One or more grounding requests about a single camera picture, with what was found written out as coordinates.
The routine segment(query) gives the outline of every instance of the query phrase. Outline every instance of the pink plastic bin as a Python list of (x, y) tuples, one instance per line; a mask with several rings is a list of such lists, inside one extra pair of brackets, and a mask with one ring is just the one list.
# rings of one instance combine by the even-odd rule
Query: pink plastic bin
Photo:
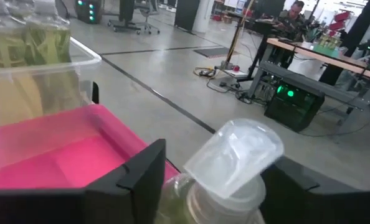
[[(0, 189), (85, 187), (146, 146), (100, 105), (2, 126)], [(165, 180), (177, 174), (167, 162)]]

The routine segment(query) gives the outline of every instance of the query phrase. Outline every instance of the gray floor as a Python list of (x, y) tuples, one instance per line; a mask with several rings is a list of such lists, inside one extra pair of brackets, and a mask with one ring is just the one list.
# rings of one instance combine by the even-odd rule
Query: gray floor
[[(232, 94), (206, 88), (207, 80), (193, 75), (193, 68), (214, 66), (225, 58), (208, 59), (193, 49), (164, 49), (229, 47), (234, 25), (211, 21), (207, 34), (192, 35), (171, 26), (173, 17), (174, 14), (163, 12), (150, 19), (150, 23), (160, 28), (160, 35), (114, 33), (106, 26), (108, 17), (97, 26), (72, 19), (73, 37), (99, 54), (157, 50), (105, 55), (113, 66), (103, 62), (98, 70), (89, 71), (100, 85), (101, 103), (140, 138), (146, 142), (167, 139), (168, 158), (181, 169), (211, 133), (169, 103), (178, 105), (214, 129), (230, 119), (255, 119), (279, 134), (285, 145), (285, 156), (357, 189), (370, 189), (370, 124), (357, 133), (333, 138), (302, 136), (266, 118), (261, 106), (246, 105)], [(135, 14), (134, 21), (143, 21), (143, 17)], [(249, 49), (254, 55), (254, 46), (259, 42), (259, 37), (244, 33), (236, 48), (240, 54), (234, 56), (232, 62), (247, 70), (252, 61)], [(134, 80), (150, 86), (169, 103)], [(369, 120), (370, 113), (366, 113), (356, 123), (356, 129)], [(332, 133), (334, 122), (330, 114), (323, 114), (314, 120), (307, 132)]]

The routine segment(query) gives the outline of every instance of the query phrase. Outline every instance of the man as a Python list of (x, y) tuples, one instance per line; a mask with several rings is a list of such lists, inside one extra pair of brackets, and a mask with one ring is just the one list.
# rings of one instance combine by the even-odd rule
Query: man
[[(297, 42), (303, 41), (301, 33), (298, 31), (298, 28), (306, 21), (304, 16), (300, 15), (303, 7), (303, 1), (295, 1), (289, 11), (284, 10), (279, 14), (276, 25), (273, 26), (279, 30), (279, 36), (286, 37)], [(280, 57), (281, 53), (282, 57), (280, 59), (280, 66), (288, 68), (293, 61), (294, 53), (285, 49), (276, 49), (274, 57)]]

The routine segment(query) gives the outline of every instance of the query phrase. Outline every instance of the desk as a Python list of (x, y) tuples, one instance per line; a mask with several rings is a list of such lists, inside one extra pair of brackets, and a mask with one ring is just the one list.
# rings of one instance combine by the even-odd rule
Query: desk
[[(310, 49), (305, 49), (301, 47), (301, 44), (283, 43), (283, 42), (280, 42), (276, 38), (269, 38), (267, 40), (267, 44), (268, 44), (267, 49), (265, 50), (264, 55), (262, 57), (263, 62), (269, 60), (272, 50), (276, 46), (276, 47), (281, 47), (287, 50), (292, 50), (292, 51), (294, 50), (295, 53), (299, 53), (299, 54), (308, 56), (310, 58), (321, 60), (322, 62), (326, 62), (330, 65), (335, 65), (337, 67), (341, 67), (343, 69), (347, 69), (355, 73), (363, 73), (366, 67), (366, 64), (364, 62), (361, 62), (361, 61), (358, 61), (358, 60), (355, 60), (349, 57), (345, 57), (342, 55), (336, 58), (330, 57), (330, 56), (323, 55), (318, 52), (314, 52)], [(248, 92), (249, 97), (251, 98), (254, 97), (254, 93), (257, 89), (257, 86), (259, 82), (261, 81), (261, 78), (264, 75), (265, 75), (265, 72), (259, 69), (249, 89), (249, 92)], [(370, 71), (366, 70), (363, 73), (363, 75), (365, 77), (370, 78)], [(351, 95), (344, 91), (337, 90), (334, 87), (329, 86), (325, 83), (319, 83), (319, 82), (310, 80), (309, 78), (304, 78), (304, 77), (301, 77), (301, 78), (303, 79), (304, 84), (309, 85), (309, 86), (314, 85), (315, 87), (319, 88), (320, 91), (324, 92), (328, 97), (334, 98), (344, 103), (345, 105), (350, 105), (352, 107), (358, 108), (358, 110), (353, 110), (349, 115), (345, 116), (346, 119), (343, 121), (343, 125), (341, 126), (341, 132), (344, 132), (344, 130), (349, 131), (353, 121), (358, 118), (359, 114), (363, 110), (370, 110), (370, 89), (365, 94), (359, 97), (355, 97), (354, 95)]]

